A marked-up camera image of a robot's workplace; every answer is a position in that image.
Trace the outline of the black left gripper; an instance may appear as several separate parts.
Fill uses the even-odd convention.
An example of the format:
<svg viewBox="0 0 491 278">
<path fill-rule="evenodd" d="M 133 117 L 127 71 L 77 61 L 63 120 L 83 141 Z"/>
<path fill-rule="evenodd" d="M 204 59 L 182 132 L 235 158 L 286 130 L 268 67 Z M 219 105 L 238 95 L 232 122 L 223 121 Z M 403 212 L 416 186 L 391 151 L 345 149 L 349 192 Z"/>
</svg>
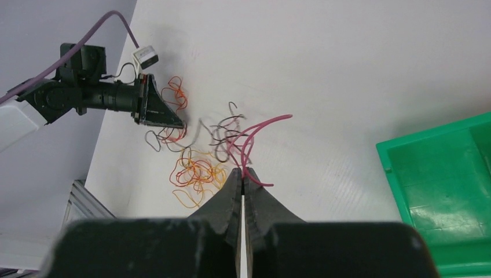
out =
<svg viewBox="0 0 491 278">
<path fill-rule="evenodd" d="M 105 48 L 83 45 L 55 70 L 23 90 L 17 102 L 25 101 L 53 123 L 70 110 L 84 115 L 87 109 L 128 112 L 136 123 L 152 127 L 183 129 L 184 122 L 158 92 L 153 74 L 136 74 L 125 83 L 107 73 Z"/>
</svg>

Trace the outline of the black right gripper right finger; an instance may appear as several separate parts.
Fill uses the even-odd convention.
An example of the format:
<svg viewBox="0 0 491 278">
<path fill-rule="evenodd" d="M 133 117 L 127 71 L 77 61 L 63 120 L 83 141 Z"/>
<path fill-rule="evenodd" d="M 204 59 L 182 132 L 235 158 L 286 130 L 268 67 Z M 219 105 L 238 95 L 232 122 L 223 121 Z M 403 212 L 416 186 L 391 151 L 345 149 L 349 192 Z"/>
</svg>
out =
<svg viewBox="0 0 491 278">
<path fill-rule="evenodd" d="M 438 277 L 422 237 L 400 222 L 307 222 L 244 176 L 249 277 Z"/>
</svg>

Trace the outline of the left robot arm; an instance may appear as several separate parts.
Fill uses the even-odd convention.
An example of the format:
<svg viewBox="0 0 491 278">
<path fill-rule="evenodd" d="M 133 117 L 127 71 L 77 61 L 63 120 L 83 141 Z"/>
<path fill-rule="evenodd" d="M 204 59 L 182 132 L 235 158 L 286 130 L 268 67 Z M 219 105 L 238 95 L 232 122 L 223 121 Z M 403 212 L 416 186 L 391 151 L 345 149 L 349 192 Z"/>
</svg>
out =
<svg viewBox="0 0 491 278">
<path fill-rule="evenodd" d="M 83 45 L 56 68 L 54 78 L 43 78 L 1 104 L 1 150 L 54 123 L 69 111 L 88 109 L 128 112 L 138 125 L 183 129 L 185 124 L 164 102 L 152 74 L 134 81 L 108 82 L 104 47 Z"/>
</svg>

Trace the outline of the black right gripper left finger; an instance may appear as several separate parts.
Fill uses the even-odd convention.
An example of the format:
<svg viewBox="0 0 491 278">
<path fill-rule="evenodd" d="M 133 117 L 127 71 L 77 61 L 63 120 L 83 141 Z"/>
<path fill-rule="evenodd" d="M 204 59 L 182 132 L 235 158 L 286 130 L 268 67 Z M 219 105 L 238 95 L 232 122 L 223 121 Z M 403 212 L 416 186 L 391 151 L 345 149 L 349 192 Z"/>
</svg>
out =
<svg viewBox="0 0 491 278">
<path fill-rule="evenodd" d="M 239 277 L 241 170 L 185 218 L 86 218 L 68 224 L 40 277 Z"/>
</svg>

